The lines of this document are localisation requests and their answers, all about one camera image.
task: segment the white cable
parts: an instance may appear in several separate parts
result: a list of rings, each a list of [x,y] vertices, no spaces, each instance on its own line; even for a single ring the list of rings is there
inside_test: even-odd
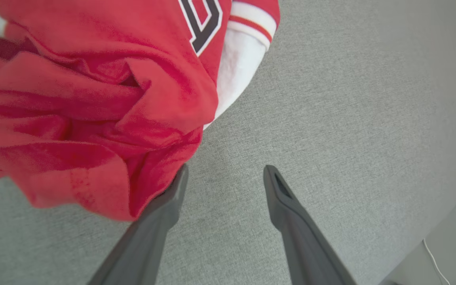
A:
[[[427,242],[425,241],[425,238],[423,239],[423,245],[425,246],[425,249],[426,249],[427,252],[429,253],[430,258],[432,258],[432,262],[434,262],[434,267],[436,267],[437,272],[439,272],[439,274],[440,274],[441,277],[446,281],[446,283],[448,283],[448,285],[450,285],[448,279],[441,273],[441,270],[439,270],[439,267],[437,267],[436,259],[434,258],[434,256],[433,256],[432,253],[430,252],[429,247],[427,247]]]

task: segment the sleeve cuff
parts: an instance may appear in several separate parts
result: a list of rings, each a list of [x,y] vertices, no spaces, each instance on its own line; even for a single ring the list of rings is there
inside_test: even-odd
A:
[[[277,29],[277,22],[270,14],[257,6],[245,2],[233,2],[228,19],[228,29],[255,37],[268,50]]]

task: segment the printed number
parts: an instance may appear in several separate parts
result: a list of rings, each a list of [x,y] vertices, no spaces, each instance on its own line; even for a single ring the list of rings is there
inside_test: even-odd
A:
[[[207,18],[203,24],[200,22],[191,0],[179,0],[179,4],[192,34],[190,43],[199,56],[221,27],[223,11],[221,11],[219,0],[203,0],[203,5],[207,10]]]

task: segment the gray carpet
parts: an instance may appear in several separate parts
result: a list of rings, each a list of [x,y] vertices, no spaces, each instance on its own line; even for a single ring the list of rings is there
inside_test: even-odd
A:
[[[281,1],[273,45],[190,160],[159,285],[290,284],[274,164],[361,285],[456,204],[456,2]],[[31,209],[0,180],[0,285],[82,284],[126,224]]]

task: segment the red jersey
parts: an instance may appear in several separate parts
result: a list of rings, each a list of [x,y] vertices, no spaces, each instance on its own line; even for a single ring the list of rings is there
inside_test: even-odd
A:
[[[214,118],[227,27],[278,22],[277,0],[0,0],[0,177],[136,219]]]

